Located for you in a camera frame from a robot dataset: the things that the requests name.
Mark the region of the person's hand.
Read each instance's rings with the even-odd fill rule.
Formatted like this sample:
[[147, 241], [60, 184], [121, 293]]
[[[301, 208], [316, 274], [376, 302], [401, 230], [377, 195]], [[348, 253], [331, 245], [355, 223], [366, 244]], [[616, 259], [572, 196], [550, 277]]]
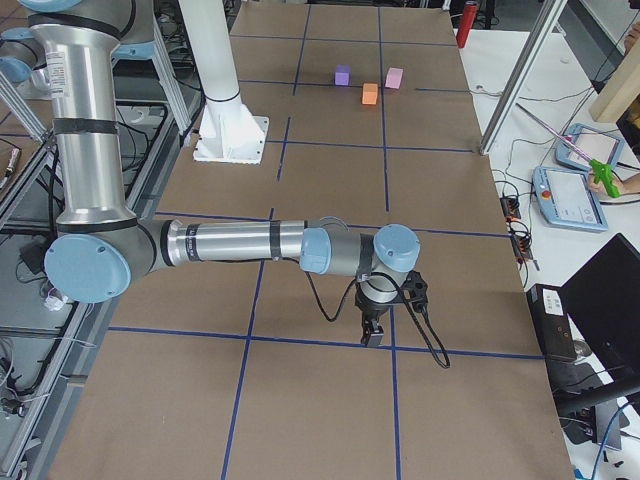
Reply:
[[[589, 189], [591, 191], [596, 192], [596, 193], [601, 194], [601, 195], [610, 196], [610, 194], [606, 190], [605, 184], [602, 183], [602, 182], [596, 182], [595, 181], [595, 176], [594, 176], [593, 173], [589, 174], [588, 182], [589, 182]], [[618, 191], [617, 197], [620, 197], [625, 193], [625, 188], [624, 188], [623, 183], [616, 176], [612, 177], [612, 185]]]

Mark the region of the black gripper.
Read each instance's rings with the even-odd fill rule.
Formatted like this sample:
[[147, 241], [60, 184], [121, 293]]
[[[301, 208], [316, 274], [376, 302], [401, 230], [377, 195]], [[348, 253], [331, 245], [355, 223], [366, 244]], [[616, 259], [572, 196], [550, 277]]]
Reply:
[[391, 305], [400, 302], [398, 282], [393, 277], [360, 277], [356, 280], [355, 305], [361, 311], [363, 327], [360, 343], [377, 348], [384, 338], [380, 317]]

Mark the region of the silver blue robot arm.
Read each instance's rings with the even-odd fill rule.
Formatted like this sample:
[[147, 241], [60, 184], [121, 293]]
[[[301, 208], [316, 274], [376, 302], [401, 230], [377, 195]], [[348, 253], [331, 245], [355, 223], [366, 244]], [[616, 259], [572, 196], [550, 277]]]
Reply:
[[372, 235], [340, 220], [184, 225], [143, 221], [126, 204], [112, 61], [119, 47], [154, 37], [146, 1], [30, 1], [29, 28], [44, 49], [65, 207], [44, 259], [52, 285], [70, 299], [101, 303], [141, 277], [188, 262], [296, 262], [308, 275], [349, 279], [362, 314], [362, 343], [383, 337], [380, 317], [403, 304], [426, 316], [415, 269], [417, 235], [391, 224]]

